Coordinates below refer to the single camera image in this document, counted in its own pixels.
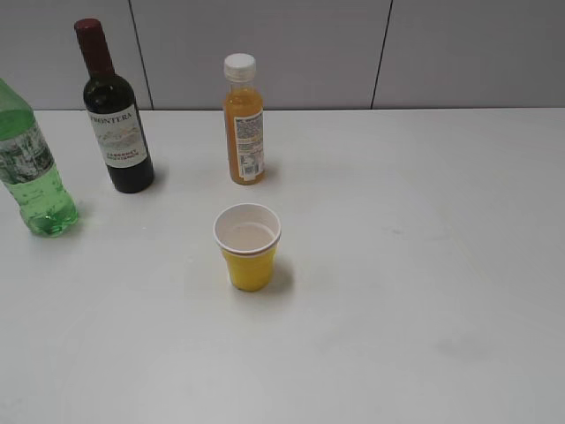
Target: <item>white bottle cap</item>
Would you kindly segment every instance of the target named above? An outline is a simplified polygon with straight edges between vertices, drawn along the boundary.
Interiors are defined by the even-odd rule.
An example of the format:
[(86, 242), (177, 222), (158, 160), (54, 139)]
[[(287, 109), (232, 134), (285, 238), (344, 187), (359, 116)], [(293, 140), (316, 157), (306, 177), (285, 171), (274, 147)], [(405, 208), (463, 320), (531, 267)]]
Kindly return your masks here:
[(223, 61), (223, 74), (231, 82), (251, 81), (256, 69), (255, 57), (245, 53), (229, 55)]

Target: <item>green plastic bottle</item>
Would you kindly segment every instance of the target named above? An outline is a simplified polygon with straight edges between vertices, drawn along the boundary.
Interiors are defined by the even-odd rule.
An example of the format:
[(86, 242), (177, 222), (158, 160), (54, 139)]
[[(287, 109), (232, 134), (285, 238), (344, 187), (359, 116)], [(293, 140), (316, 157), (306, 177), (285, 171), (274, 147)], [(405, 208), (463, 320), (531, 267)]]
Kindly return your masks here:
[(34, 111), (0, 79), (0, 179), (35, 234), (58, 236), (77, 222)]

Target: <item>juice bottle label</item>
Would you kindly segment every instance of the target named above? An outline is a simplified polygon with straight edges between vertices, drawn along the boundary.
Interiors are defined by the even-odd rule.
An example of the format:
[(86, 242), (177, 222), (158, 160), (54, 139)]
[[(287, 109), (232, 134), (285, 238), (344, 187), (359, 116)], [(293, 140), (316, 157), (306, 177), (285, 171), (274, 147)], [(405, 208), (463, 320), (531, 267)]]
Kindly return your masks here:
[(234, 117), (239, 177), (254, 180), (263, 172), (263, 110), (250, 117)]
[(112, 168), (130, 168), (147, 158), (135, 106), (116, 113), (88, 111), (104, 162)]
[(50, 170), (53, 162), (36, 122), (20, 135), (0, 141), (0, 179), (5, 184), (34, 181)]

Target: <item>red wine bottle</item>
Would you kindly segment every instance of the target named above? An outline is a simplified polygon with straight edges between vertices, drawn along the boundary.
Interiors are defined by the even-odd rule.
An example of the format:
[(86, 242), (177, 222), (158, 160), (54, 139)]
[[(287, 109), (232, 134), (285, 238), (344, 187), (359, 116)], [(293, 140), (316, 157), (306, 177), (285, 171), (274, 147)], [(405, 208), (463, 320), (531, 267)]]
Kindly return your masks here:
[(114, 72), (98, 19), (74, 24), (90, 80), (83, 98), (114, 186), (136, 193), (154, 180), (153, 164), (132, 86)]

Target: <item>orange juice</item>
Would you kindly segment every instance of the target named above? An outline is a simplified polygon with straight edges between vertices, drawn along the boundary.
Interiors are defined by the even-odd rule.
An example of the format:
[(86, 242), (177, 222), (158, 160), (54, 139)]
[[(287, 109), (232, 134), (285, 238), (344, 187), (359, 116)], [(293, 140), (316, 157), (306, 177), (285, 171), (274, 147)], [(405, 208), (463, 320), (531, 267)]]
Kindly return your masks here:
[(243, 53), (230, 55), (224, 61), (224, 73), (230, 82), (223, 102), (230, 175), (234, 182), (248, 186), (265, 175), (263, 99), (253, 87), (255, 59)]

